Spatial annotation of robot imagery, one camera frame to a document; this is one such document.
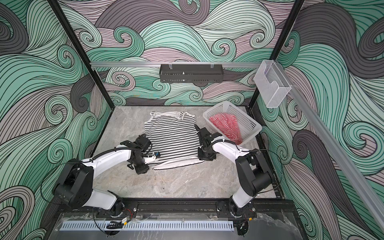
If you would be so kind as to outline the black white striped tank top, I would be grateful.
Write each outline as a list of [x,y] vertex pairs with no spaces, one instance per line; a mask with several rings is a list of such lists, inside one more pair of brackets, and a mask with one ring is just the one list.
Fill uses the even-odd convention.
[[175,169],[204,162],[198,157],[200,140],[196,116],[188,112],[151,112],[145,134],[151,141],[150,153],[160,157],[151,162],[154,171]]

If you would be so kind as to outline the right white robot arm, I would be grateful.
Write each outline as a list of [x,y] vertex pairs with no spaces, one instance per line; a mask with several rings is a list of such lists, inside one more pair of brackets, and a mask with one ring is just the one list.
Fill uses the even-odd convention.
[[272,170],[259,149],[248,150],[225,139],[220,133],[210,133],[195,125],[200,142],[198,158],[213,161],[217,154],[235,164],[240,188],[230,197],[233,210],[242,209],[274,181]]

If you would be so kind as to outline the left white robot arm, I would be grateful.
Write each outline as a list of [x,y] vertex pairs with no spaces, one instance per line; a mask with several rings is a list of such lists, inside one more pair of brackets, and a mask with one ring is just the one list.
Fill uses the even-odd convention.
[[123,141],[118,146],[91,158],[72,159],[65,164],[52,193],[62,204],[73,210],[91,207],[118,217],[125,210],[122,198],[111,191],[95,189],[94,179],[123,162],[127,162],[128,168],[138,175],[146,173],[149,164],[161,157],[160,152],[152,152],[152,146],[152,142],[143,134],[134,142]]

